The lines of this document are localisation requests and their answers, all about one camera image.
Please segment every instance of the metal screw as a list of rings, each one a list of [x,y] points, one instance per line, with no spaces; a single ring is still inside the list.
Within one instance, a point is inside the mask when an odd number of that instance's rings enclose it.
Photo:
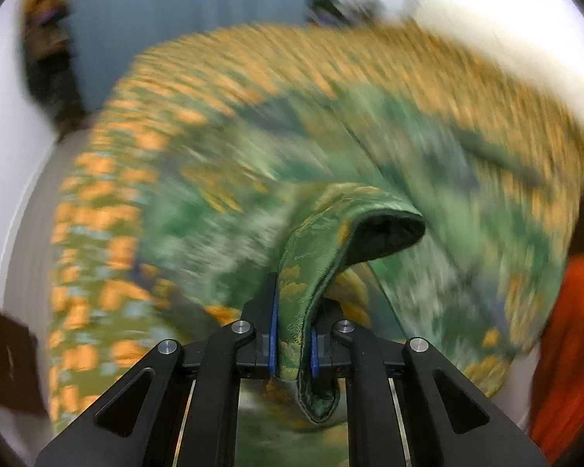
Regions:
[[[351,320],[339,320],[335,323],[335,328],[338,329],[338,332],[349,334],[355,329],[355,324]]]
[[[235,321],[232,325],[232,330],[237,334],[243,334],[251,329],[251,324],[245,320]]]
[[[178,343],[171,339],[166,339],[158,344],[158,351],[163,355],[170,355],[178,348]]]
[[[409,346],[411,346],[411,349],[413,351],[417,351],[418,353],[424,353],[428,349],[428,342],[426,341],[426,339],[416,337],[414,339],[411,339]]]

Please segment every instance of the green fabric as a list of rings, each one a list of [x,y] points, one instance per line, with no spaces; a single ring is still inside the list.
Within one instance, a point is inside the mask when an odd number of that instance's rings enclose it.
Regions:
[[[426,337],[492,394],[554,304],[583,183],[561,104],[412,25],[150,49],[63,184],[51,418],[64,428],[162,339],[233,321],[276,269],[278,378],[243,388],[238,457],[345,462],[343,399],[306,374],[319,296],[382,337]]]

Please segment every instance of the cloth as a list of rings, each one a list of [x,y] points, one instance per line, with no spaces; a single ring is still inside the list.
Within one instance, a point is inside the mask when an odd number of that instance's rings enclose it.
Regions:
[[[571,57],[584,54],[584,47],[580,51],[574,48],[565,48],[564,52],[557,48],[547,50],[543,35],[527,37],[523,30],[512,29],[510,22],[498,20],[501,14],[493,17],[484,10],[472,9],[453,0],[405,0],[404,7],[400,13],[401,19],[402,15],[410,16],[423,30],[467,45],[518,79],[543,93],[556,96],[584,125],[584,72],[576,70],[571,62]],[[574,34],[575,31],[568,30],[567,33]],[[582,209],[584,205],[580,207],[572,241],[574,245],[576,234],[583,235],[577,244],[580,247],[573,248],[581,249],[579,252],[584,252]],[[499,400],[496,399],[500,408],[523,428],[529,422],[528,403],[535,368],[536,363],[520,362],[511,371],[514,377],[509,387],[504,389]]]
[[[583,182],[584,131],[561,104],[413,24],[150,49],[63,184],[57,430],[155,343],[233,321],[269,268],[279,379],[243,387],[247,464],[346,459],[344,425],[302,432],[343,416],[338,389],[304,376],[323,292],[383,336],[426,337],[491,394],[553,306]]]
[[[23,56],[31,95],[53,119],[60,142],[86,116],[71,66],[63,19],[67,0],[25,0]]]
[[[540,339],[530,437],[550,465],[584,426],[584,254],[572,256]]]

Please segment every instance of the floor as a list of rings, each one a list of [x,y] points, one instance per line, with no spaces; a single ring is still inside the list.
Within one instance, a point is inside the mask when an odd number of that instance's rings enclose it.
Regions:
[[[39,340],[39,376],[46,398],[45,339],[50,318],[48,275],[53,213],[58,203],[58,188],[69,173],[73,160],[84,149],[87,138],[87,130],[69,135],[56,147],[39,176],[17,232],[5,284],[4,311],[26,324]],[[0,423],[4,424],[0,427],[3,436],[29,465],[52,437],[49,419],[15,416],[0,409]]]

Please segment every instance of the garment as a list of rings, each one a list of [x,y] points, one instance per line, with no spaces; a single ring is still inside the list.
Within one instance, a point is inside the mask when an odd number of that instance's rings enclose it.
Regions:
[[[279,379],[243,387],[238,457],[337,465],[344,425],[300,432],[343,418],[338,388],[304,373],[320,295],[383,336],[426,337],[491,394],[554,303],[583,181],[562,105],[412,24],[150,49],[63,185],[53,421],[156,342],[233,321],[276,269]]]
[[[60,142],[80,128],[86,112],[72,72],[67,0],[25,0],[23,56],[31,95],[55,124]]]
[[[550,465],[584,426],[584,254],[572,256],[540,339],[530,437]]]

